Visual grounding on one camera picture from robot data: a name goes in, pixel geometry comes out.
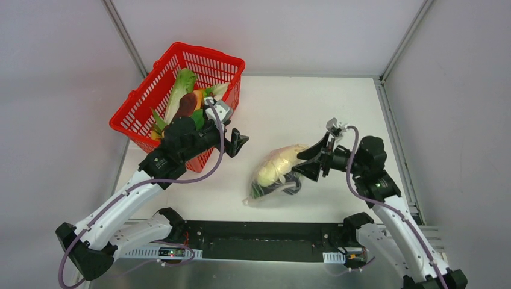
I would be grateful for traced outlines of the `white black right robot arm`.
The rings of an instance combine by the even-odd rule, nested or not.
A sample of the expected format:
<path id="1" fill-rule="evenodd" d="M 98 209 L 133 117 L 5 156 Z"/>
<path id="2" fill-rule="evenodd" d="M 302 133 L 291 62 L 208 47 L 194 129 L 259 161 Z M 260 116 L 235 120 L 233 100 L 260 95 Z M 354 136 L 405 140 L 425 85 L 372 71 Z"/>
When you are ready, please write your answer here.
<path id="1" fill-rule="evenodd" d="M 364 201 L 384 223 L 387 238 L 366 213 L 344 220 L 345 244 L 367 248 L 374 258 L 387 262 L 403 281 L 403 288 L 466 288 L 468 279 L 460 269 L 451 269 L 413 219 L 407 201 L 385 170 L 387 153 L 379 137 L 355 135 L 352 149 L 336 146 L 330 133 L 298 153 L 302 162 L 293 166 L 312 181 L 330 170 L 345 173 L 351 193 Z"/>

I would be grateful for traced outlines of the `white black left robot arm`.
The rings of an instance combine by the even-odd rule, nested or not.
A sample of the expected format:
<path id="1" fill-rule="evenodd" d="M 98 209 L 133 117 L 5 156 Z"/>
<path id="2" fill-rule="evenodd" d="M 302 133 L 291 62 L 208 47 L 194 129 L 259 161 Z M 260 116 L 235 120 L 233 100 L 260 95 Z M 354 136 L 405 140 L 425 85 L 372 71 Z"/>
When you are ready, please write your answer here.
<path id="1" fill-rule="evenodd" d="M 160 145 L 147 154 L 128 182 L 96 211 L 76 224 L 62 223 L 55 231 L 64 250 L 59 265 L 63 273 L 67 260 L 92 281 L 105 274 L 115 261 L 129 251 L 165 239 L 179 242 L 184 235 L 182 218 L 169 208 L 160 209 L 144 222 L 124 228 L 125 222 L 144 204 L 172 184 L 193 184 L 207 179 L 220 166 L 223 156 L 235 157 L 249 138 L 233 128 L 225 138 L 223 117 L 212 117 L 197 129 L 191 117 L 180 117 L 165 128 Z M 216 148 L 219 157 L 213 168 L 195 179 L 184 179 L 186 163 Z"/>

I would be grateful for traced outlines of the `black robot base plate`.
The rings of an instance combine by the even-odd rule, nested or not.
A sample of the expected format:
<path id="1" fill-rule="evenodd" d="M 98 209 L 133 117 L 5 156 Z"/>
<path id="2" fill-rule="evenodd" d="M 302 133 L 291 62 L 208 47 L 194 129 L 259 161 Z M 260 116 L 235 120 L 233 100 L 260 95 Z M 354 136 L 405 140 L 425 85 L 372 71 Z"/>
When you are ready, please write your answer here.
<path id="1" fill-rule="evenodd" d="M 370 260 L 354 231 L 342 223 L 188 220 L 163 241 L 200 250 L 203 259 L 319 263 L 332 256 L 354 267 Z"/>

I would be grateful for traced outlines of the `purple eggplant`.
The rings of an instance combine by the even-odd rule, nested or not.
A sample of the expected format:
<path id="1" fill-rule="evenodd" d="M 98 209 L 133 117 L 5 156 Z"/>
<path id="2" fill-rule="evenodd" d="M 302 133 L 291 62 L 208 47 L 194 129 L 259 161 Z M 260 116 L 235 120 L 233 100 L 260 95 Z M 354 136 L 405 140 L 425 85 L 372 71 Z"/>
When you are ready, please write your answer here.
<path id="1" fill-rule="evenodd" d="M 284 181 L 280 179 L 271 184 L 260 184 L 263 195 L 271 193 L 284 193 L 288 195 L 295 195 L 302 189 L 303 177 L 300 174 L 288 173 L 284 175 Z"/>

